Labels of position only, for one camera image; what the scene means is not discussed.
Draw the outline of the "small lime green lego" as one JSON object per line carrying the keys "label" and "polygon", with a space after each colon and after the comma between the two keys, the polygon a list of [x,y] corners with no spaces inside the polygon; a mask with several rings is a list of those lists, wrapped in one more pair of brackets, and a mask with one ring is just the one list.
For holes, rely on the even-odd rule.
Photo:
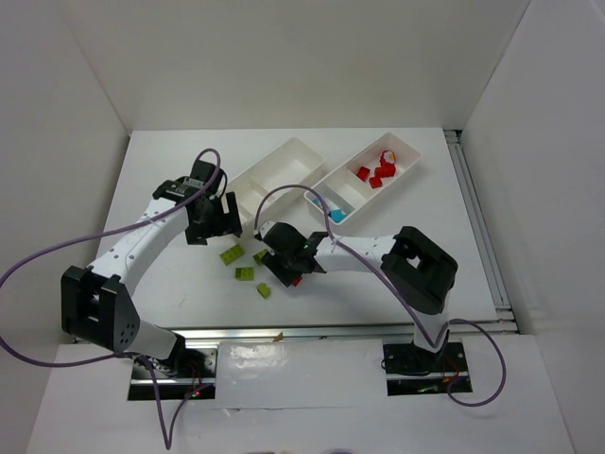
{"label": "small lime green lego", "polygon": [[269,298],[271,295],[271,289],[266,283],[259,283],[256,289],[264,299]]}

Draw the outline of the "lime green long lego brick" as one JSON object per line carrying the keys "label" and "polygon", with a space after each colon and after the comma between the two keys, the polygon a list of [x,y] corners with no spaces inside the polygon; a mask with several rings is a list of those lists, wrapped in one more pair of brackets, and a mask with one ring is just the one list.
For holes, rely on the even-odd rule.
{"label": "lime green long lego brick", "polygon": [[225,250],[224,252],[219,254],[219,258],[221,259],[221,261],[223,262],[223,264],[225,266],[229,266],[231,265],[234,261],[238,260],[239,258],[243,257],[245,255],[245,250],[244,248],[239,245],[239,244],[235,244],[232,247],[230,247],[229,249]]}

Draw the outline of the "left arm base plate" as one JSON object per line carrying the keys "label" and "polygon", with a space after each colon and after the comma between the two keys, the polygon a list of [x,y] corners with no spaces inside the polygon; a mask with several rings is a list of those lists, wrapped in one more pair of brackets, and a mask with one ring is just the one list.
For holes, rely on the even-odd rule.
{"label": "left arm base plate", "polygon": [[[218,348],[202,345],[199,355],[189,360],[179,372],[170,372],[155,360],[150,360],[163,401],[177,401],[189,395],[192,400],[214,400],[216,398],[216,366]],[[136,359],[132,364],[127,399],[129,401],[152,401],[155,392],[151,373],[144,362]]]}

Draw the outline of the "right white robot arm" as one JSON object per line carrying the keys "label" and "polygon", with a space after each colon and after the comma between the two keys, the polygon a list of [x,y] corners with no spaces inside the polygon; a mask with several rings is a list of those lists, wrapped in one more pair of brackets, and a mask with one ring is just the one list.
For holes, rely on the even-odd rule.
{"label": "right white robot arm", "polygon": [[305,274],[374,274],[412,318],[413,344],[431,355],[443,349],[449,335],[445,309],[458,262],[417,228],[405,226],[391,236],[315,232],[305,237],[290,224],[267,221],[254,237],[268,247],[263,264],[287,287]]}

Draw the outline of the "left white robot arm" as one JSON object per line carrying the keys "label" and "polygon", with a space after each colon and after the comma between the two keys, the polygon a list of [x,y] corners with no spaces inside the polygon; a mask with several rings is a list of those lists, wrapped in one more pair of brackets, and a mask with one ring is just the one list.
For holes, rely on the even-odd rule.
{"label": "left white robot arm", "polygon": [[190,356],[183,336],[144,321],[132,297],[169,243],[189,245],[243,232],[236,196],[219,165],[196,160],[191,172],[153,192],[135,228],[84,268],[61,277],[61,328],[116,354],[136,353],[175,369]]}

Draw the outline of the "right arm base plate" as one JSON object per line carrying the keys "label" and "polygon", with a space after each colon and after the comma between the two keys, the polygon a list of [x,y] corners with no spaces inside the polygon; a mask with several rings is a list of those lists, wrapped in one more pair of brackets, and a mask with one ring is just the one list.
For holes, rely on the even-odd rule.
{"label": "right arm base plate", "polygon": [[461,341],[447,342],[432,355],[413,343],[383,345],[381,368],[388,396],[470,393],[473,390]]}

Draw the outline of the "red flower lego piece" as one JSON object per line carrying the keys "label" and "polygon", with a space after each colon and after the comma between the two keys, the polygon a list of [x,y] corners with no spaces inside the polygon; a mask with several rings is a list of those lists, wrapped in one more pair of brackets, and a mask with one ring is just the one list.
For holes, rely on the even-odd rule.
{"label": "red flower lego piece", "polygon": [[396,156],[392,150],[384,150],[380,156],[381,166],[394,166],[396,163]]}

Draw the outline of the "cyan long lego brick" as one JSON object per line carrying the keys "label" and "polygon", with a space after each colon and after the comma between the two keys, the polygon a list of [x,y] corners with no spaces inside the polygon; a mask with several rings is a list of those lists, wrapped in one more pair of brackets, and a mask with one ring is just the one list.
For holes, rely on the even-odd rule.
{"label": "cyan long lego brick", "polygon": [[329,218],[334,222],[334,223],[340,223],[342,222],[345,218],[348,217],[348,213],[346,211],[343,211],[342,209],[332,209],[329,212]]}

